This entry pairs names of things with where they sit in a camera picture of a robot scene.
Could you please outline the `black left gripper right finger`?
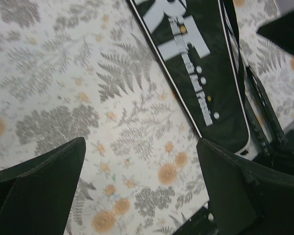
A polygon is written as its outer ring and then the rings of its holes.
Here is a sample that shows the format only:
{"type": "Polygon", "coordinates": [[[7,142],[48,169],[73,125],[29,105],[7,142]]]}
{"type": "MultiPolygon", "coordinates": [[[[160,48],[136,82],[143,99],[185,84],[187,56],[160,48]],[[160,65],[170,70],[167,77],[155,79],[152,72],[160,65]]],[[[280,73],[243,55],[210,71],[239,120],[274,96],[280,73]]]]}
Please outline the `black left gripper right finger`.
{"type": "Polygon", "coordinates": [[[294,235],[294,175],[199,139],[197,153],[221,235],[294,235]]]}

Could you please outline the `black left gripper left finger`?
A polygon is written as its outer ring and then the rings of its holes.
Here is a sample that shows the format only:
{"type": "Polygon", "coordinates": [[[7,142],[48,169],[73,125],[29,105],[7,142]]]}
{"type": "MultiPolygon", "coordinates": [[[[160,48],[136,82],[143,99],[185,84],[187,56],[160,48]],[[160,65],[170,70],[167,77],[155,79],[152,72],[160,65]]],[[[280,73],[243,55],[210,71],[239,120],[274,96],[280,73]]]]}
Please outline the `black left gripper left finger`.
{"type": "Polygon", "coordinates": [[[0,235],[62,235],[86,152],[83,137],[0,171],[0,235]]]}

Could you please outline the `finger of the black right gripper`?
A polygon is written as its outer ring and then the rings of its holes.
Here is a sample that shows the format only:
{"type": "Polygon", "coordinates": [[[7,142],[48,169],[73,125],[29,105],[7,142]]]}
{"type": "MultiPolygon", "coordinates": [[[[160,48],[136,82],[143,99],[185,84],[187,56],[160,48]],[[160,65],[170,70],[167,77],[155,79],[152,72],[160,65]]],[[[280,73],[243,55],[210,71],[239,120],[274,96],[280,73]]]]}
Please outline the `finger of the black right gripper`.
{"type": "Polygon", "coordinates": [[[262,25],[257,34],[294,55],[294,10],[262,25]]]}

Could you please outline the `black racket cover bag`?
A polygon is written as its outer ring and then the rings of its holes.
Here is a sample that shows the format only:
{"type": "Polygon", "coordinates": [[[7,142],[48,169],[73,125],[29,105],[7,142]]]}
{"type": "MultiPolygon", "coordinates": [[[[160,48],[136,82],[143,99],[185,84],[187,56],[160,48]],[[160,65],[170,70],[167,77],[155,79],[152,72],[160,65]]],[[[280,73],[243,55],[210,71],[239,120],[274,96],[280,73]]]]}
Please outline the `black racket cover bag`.
{"type": "Polygon", "coordinates": [[[244,64],[231,0],[130,0],[128,6],[199,137],[244,153],[244,64]]]}

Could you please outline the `black badminton racket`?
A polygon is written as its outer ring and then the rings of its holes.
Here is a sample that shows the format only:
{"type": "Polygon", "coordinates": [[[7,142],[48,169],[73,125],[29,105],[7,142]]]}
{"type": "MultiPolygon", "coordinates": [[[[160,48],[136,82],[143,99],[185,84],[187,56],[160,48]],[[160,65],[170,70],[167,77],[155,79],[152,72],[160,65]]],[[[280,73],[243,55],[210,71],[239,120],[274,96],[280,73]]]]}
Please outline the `black badminton racket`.
{"type": "Polygon", "coordinates": [[[272,142],[269,142],[249,101],[246,101],[245,108],[247,118],[251,127],[254,138],[257,142],[262,155],[267,158],[282,158],[286,153],[288,140],[284,134],[277,116],[273,110],[271,102],[268,98],[266,90],[258,76],[250,68],[246,68],[247,82],[250,91],[256,100],[257,107],[260,109],[264,118],[264,123],[269,127],[269,133],[272,137],[272,142]]]}

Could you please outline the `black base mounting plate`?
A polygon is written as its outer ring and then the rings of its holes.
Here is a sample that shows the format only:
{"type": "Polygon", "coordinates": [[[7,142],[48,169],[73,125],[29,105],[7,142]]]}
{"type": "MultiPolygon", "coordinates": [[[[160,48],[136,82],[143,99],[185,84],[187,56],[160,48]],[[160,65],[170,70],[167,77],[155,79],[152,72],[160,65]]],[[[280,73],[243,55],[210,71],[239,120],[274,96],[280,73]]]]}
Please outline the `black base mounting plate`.
{"type": "Polygon", "coordinates": [[[173,235],[218,235],[219,230],[213,215],[206,207],[202,207],[189,218],[173,235]]]}

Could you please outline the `floral tablecloth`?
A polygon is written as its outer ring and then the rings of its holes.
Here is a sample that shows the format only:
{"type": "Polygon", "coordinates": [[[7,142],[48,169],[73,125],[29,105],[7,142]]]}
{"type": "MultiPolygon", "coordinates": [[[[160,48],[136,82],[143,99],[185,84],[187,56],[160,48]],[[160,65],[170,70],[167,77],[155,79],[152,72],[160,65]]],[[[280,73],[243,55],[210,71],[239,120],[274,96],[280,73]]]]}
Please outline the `floral tablecloth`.
{"type": "MultiPolygon", "coordinates": [[[[250,67],[294,145],[294,55],[257,34],[282,11],[274,0],[232,1],[245,103],[272,142],[250,67]]],[[[202,207],[212,214],[201,137],[127,3],[0,0],[0,171],[86,142],[63,235],[173,235],[202,207]]],[[[248,148],[234,154],[255,162],[262,153],[248,126],[248,148]]]]}

